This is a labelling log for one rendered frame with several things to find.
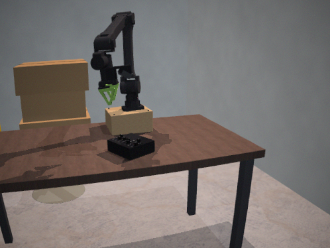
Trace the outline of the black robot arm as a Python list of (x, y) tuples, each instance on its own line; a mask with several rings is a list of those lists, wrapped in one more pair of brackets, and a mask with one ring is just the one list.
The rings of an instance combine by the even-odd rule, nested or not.
[[(120, 14), (120, 15), (118, 15)], [(116, 16), (117, 15), (117, 16)], [(138, 94), (140, 93), (140, 77), (136, 76), (134, 70), (134, 60), (133, 60), (133, 27), (135, 25), (135, 14), (127, 11), (116, 13), (111, 17), (114, 21), (107, 27), (105, 31), (95, 37), (93, 42), (94, 52), (99, 50), (98, 53), (93, 53), (93, 58), (91, 59), (91, 67), (94, 70), (101, 70), (109, 66), (113, 66), (111, 54), (106, 54), (106, 52), (114, 52), (116, 48), (115, 39), (118, 37), (119, 33), (123, 32), (123, 56), (124, 65), (114, 66), (112, 68), (106, 68), (105, 73), (108, 80), (117, 79), (120, 75), (120, 91), (121, 94), (126, 94), (126, 105), (121, 106), (123, 111), (134, 111), (144, 109), (144, 106), (140, 104), (138, 99)], [(131, 24), (128, 24), (131, 23)], [(102, 37), (106, 36), (106, 37)], [(115, 48), (114, 48), (115, 47)], [(105, 52), (106, 51), (106, 52)], [(133, 70), (132, 70), (133, 69)], [(130, 78), (135, 78), (135, 80), (127, 80)], [(143, 107), (141, 107), (143, 106)], [(126, 108), (126, 109), (124, 109)]]

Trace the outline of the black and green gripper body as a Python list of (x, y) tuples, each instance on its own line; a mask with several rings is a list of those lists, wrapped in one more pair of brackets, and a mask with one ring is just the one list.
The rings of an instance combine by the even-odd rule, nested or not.
[[(106, 68), (112, 68), (112, 66), (109, 66), (109, 67), (106, 67)], [(100, 89), (105, 89), (105, 88), (110, 88), (110, 86), (106, 86), (106, 84), (117, 85), (119, 83), (118, 79), (107, 81), (107, 77), (106, 77), (106, 73), (105, 73), (106, 68), (100, 70), (101, 81), (98, 83), (99, 84), (99, 87), (98, 87), (99, 90)], [(102, 82), (102, 81), (104, 81), (104, 82)]]

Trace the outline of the black lighting desk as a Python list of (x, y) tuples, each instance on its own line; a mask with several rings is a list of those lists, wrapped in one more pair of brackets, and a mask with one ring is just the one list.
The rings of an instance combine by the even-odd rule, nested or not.
[[(121, 138), (122, 137), (122, 138)], [(129, 160), (154, 152), (154, 140), (129, 133), (107, 140), (108, 151)]]

